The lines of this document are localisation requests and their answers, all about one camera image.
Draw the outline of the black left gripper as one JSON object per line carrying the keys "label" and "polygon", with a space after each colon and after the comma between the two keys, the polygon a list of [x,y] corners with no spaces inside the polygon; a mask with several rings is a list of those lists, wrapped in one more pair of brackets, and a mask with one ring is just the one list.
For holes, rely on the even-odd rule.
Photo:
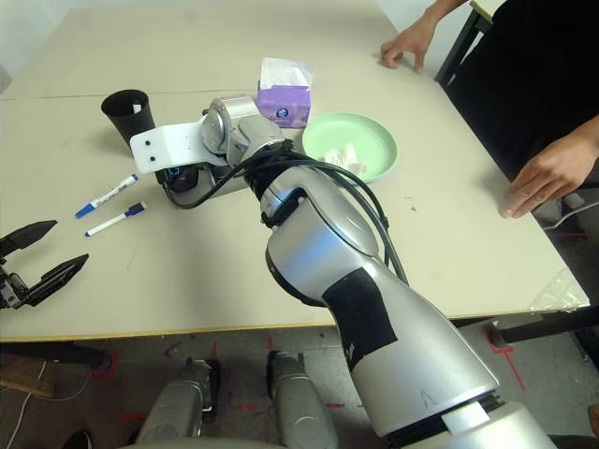
{"label": "black left gripper", "polygon": [[[56,220],[28,224],[1,238],[1,256],[6,257],[23,250],[42,239],[55,225]],[[69,259],[45,273],[40,281],[28,289],[17,273],[1,268],[1,308],[17,310],[26,304],[32,307],[65,287],[80,272],[89,258],[85,253]]]}

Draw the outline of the bystander left hand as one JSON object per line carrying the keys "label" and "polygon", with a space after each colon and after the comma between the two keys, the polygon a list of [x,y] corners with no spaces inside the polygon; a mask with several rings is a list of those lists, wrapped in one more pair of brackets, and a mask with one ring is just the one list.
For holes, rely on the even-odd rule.
{"label": "bystander left hand", "polygon": [[543,203],[575,191],[590,175],[597,147],[577,138],[561,138],[532,158],[511,182],[504,218],[519,218]]}

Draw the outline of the bystander right hand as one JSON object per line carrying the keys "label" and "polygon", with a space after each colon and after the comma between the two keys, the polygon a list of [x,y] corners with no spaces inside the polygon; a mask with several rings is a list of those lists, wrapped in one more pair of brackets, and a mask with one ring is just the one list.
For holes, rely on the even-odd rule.
{"label": "bystander right hand", "polygon": [[397,68],[405,53],[414,57],[414,70],[418,74],[424,71],[424,61],[431,44],[437,22],[421,18],[384,43],[380,49],[381,61],[388,68]]}

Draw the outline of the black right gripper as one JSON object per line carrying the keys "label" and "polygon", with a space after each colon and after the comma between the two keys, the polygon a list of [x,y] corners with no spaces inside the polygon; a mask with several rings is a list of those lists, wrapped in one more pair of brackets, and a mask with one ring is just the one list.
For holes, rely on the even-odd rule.
{"label": "black right gripper", "polygon": [[215,166],[208,163],[197,165],[197,186],[200,189],[212,189],[224,176],[224,166]]}

